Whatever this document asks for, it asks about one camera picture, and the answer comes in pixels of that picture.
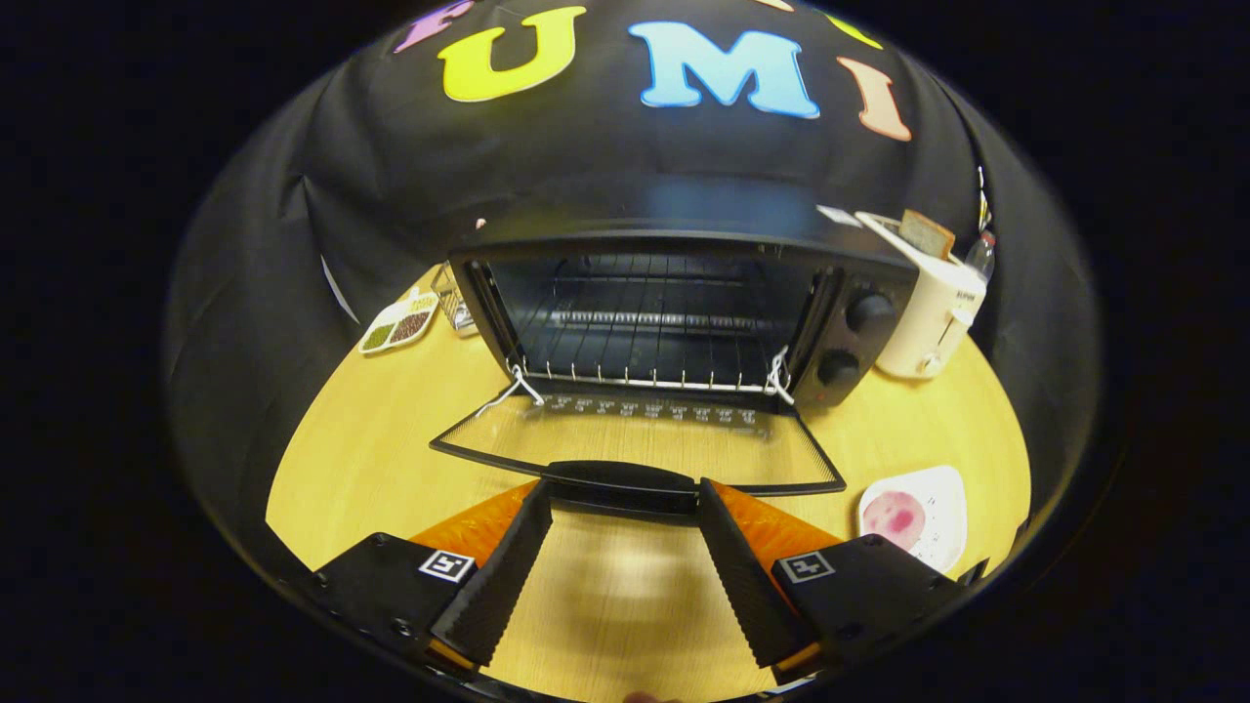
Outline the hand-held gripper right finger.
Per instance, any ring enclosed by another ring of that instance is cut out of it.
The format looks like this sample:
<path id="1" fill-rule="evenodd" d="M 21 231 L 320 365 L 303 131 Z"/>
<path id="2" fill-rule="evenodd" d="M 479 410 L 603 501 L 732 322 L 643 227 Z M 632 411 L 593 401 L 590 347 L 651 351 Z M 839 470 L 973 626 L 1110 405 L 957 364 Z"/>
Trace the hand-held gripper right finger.
<path id="1" fill-rule="evenodd" d="M 885 537 L 842 540 L 708 477 L 698 519 L 738 627 L 782 684 L 912 640 L 986 570 L 951 579 Z"/>

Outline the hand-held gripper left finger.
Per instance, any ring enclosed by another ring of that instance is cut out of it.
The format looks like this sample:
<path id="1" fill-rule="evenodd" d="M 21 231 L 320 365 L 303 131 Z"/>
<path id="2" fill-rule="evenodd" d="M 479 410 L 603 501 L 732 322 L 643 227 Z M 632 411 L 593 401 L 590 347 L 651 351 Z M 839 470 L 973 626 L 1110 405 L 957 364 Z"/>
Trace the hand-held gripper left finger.
<path id="1" fill-rule="evenodd" d="M 312 604 L 412 665 L 465 678 L 491 662 L 551 525 L 551 482 L 402 540 L 362 538 L 312 570 Z"/>

